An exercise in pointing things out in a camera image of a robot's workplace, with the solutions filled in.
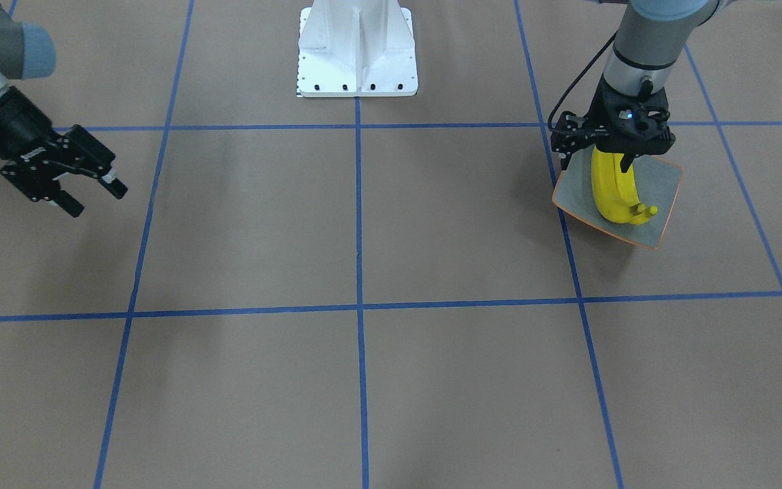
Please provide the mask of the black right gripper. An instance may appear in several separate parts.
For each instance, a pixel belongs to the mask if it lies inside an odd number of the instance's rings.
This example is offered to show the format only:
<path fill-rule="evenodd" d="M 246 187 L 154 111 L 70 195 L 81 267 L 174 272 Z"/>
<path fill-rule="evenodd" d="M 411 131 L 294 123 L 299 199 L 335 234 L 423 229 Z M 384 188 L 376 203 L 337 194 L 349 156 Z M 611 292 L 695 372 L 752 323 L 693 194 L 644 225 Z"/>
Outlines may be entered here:
<path fill-rule="evenodd" d="M 81 125 L 73 125 L 62 136 L 52 121 L 21 90 L 9 88 L 0 96 L 0 159 L 21 159 L 58 139 L 61 164 L 68 173 L 95 179 L 114 198 L 122 199 L 128 187 L 117 177 L 113 161 L 117 157 L 106 145 Z M 72 217 L 84 206 L 62 189 L 50 165 L 12 161 L 0 168 L 0 175 L 32 202 L 55 204 Z"/>

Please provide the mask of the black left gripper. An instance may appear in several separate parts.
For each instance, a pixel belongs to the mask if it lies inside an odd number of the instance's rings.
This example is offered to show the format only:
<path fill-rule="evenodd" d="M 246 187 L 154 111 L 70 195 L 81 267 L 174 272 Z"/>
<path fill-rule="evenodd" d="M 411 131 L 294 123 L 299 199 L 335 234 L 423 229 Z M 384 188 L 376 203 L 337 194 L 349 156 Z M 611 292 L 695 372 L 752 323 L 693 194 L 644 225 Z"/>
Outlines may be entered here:
<path fill-rule="evenodd" d="M 572 155 L 591 144 L 604 153 L 622 153 L 620 172 L 628 173 L 636 158 L 667 153 L 676 142 L 668 124 L 669 103 L 665 89 L 651 90 L 648 97 L 618 92 L 604 78 L 584 117 L 562 112 L 551 129 L 551 151 L 561 170 L 567 170 Z"/>

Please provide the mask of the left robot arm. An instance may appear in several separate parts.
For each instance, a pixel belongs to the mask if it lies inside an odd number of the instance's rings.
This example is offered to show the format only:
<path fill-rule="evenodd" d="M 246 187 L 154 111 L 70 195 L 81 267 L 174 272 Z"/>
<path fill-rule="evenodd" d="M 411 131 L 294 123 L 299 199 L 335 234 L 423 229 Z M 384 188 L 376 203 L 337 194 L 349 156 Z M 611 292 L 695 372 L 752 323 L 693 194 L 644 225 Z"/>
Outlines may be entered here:
<path fill-rule="evenodd" d="M 669 127 L 665 82 L 695 28 L 722 1 L 628 1 L 618 30 L 602 47 L 608 55 L 586 114 L 559 113 L 551 121 L 551 149 L 567 170 L 574 153 L 596 147 L 618 153 L 622 170 L 634 158 L 667 153 L 676 137 Z"/>

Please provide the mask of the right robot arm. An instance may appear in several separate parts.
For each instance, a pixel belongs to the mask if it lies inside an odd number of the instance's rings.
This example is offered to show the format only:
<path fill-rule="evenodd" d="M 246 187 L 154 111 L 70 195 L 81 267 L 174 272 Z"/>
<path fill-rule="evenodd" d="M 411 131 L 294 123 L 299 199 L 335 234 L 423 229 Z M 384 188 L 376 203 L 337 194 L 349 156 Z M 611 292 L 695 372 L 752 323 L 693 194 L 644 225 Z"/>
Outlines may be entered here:
<path fill-rule="evenodd" d="M 62 208 L 72 217 L 83 205 L 61 186 L 65 175 L 93 179 L 114 198 L 128 187 L 113 167 L 115 154 L 81 125 L 57 132 L 52 120 L 16 80 L 53 74 L 56 50 L 49 33 L 37 24 L 18 22 L 0 2 L 0 175 L 25 198 Z"/>

